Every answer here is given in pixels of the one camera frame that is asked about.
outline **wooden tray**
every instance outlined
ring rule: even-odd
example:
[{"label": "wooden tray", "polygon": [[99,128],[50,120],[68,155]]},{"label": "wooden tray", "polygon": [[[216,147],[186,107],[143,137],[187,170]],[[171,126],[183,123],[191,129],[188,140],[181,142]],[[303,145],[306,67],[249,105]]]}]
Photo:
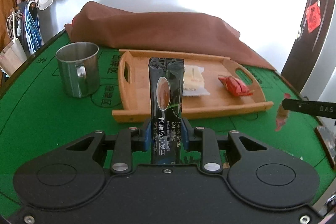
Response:
[{"label": "wooden tray", "polygon": [[[151,57],[183,58],[186,65],[204,67],[205,88],[211,95],[183,97],[182,116],[188,119],[212,118],[246,114],[270,109],[273,102],[266,102],[265,95],[254,76],[243,66],[227,57],[145,50],[120,50],[118,82],[124,110],[113,110],[117,122],[143,122],[151,116],[148,62]],[[217,79],[218,74],[238,77],[242,70],[252,81],[254,94],[234,97]]]}]

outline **black coffee packet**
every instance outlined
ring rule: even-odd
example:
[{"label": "black coffee packet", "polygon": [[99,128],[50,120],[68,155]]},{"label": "black coffee packet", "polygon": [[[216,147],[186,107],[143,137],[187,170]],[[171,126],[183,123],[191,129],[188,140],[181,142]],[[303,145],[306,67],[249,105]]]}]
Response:
[{"label": "black coffee packet", "polygon": [[178,164],[181,147],[181,112],[184,60],[149,60],[152,109],[153,164]]}]

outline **stainless steel mug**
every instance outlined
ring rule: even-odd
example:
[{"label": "stainless steel mug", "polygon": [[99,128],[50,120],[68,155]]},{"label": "stainless steel mug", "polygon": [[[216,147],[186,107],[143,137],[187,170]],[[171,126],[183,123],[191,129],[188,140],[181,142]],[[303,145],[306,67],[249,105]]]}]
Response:
[{"label": "stainless steel mug", "polygon": [[98,51],[96,44],[76,42],[56,52],[59,74],[66,94],[82,98],[99,88]]}]

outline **red candy wrapper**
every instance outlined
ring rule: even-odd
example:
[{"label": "red candy wrapper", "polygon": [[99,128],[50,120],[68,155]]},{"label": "red candy wrapper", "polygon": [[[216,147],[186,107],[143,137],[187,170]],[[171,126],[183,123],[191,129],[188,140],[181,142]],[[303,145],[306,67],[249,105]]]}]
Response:
[{"label": "red candy wrapper", "polygon": [[218,75],[218,80],[235,97],[253,95],[254,90],[250,90],[249,87],[239,78],[235,78],[233,76]]}]

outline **paper bag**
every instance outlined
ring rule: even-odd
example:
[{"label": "paper bag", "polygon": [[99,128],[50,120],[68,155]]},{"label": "paper bag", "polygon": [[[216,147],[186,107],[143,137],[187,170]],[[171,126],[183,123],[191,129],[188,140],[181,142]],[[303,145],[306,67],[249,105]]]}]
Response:
[{"label": "paper bag", "polygon": [[11,76],[25,61],[27,56],[18,39],[13,40],[0,53],[0,67]]}]

